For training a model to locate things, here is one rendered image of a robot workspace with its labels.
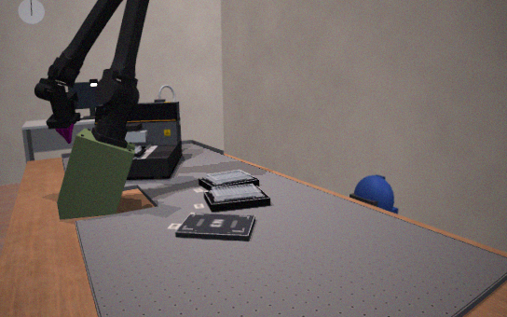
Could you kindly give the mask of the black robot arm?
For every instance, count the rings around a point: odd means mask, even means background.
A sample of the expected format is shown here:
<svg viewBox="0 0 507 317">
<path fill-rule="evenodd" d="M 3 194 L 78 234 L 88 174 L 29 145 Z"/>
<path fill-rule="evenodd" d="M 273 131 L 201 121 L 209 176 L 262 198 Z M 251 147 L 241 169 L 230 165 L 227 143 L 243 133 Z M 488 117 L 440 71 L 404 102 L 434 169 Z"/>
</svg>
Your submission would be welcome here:
<svg viewBox="0 0 507 317">
<path fill-rule="evenodd" d="M 68 101 L 71 117 L 75 114 L 78 102 L 76 91 L 66 92 L 65 86 L 74 87 L 89 50 L 122 1 L 96 2 L 72 42 L 49 67 L 48 78 L 40 78 L 36 84 L 36 97 L 57 107 Z M 111 67 L 103 70 L 103 77 L 95 89 L 95 98 L 104 107 L 102 120 L 98 119 L 96 129 L 91 131 L 96 141 L 127 147 L 125 137 L 129 113 L 139 102 L 135 65 L 148 3 L 149 0 L 127 0 L 115 57 Z"/>
</svg>

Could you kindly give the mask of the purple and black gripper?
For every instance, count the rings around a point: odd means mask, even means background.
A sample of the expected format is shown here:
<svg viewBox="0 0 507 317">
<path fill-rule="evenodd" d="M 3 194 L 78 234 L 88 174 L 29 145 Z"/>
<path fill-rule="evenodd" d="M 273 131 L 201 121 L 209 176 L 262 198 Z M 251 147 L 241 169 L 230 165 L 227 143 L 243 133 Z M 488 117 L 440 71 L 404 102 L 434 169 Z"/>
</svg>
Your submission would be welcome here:
<svg viewBox="0 0 507 317">
<path fill-rule="evenodd" d="M 48 128 L 55 129 L 70 144 L 72 142 L 74 124 L 81 119 L 80 113 L 75 113 L 71 117 L 68 101 L 60 104 L 59 107 L 51 105 L 51 108 L 53 114 L 46 121 Z"/>
</svg>

